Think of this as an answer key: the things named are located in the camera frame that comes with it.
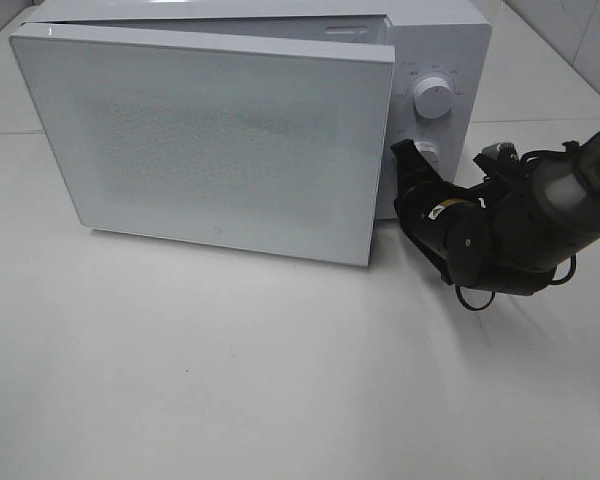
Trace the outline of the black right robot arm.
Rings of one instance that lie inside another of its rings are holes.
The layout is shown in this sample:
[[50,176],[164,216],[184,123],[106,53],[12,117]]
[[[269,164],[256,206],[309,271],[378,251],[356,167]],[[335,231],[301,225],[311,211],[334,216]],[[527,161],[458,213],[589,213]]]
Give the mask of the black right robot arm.
[[443,180],[411,139],[391,150],[400,228],[457,290],[533,295],[600,238],[600,131],[561,151],[494,143],[475,156],[484,179],[470,188]]

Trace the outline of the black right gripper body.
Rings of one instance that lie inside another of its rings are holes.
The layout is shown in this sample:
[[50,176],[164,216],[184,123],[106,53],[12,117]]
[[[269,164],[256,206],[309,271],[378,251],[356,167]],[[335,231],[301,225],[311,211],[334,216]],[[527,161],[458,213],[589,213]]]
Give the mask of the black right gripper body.
[[444,260],[488,244],[486,212],[463,188],[442,181],[406,184],[394,207],[404,234]]

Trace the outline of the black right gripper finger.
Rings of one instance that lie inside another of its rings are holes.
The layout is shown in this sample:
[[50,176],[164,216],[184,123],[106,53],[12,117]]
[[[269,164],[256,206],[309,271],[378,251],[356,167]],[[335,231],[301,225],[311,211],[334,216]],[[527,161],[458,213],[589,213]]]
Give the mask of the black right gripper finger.
[[453,285],[454,282],[449,275],[446,260],[422,242],[416,242],[415,245],[426,259],[438,270],[441,280],[447,285]]
[[441,183],[442,177],[427,162],[411,139],[390,146],[396,160],[397,197],[425,183]]

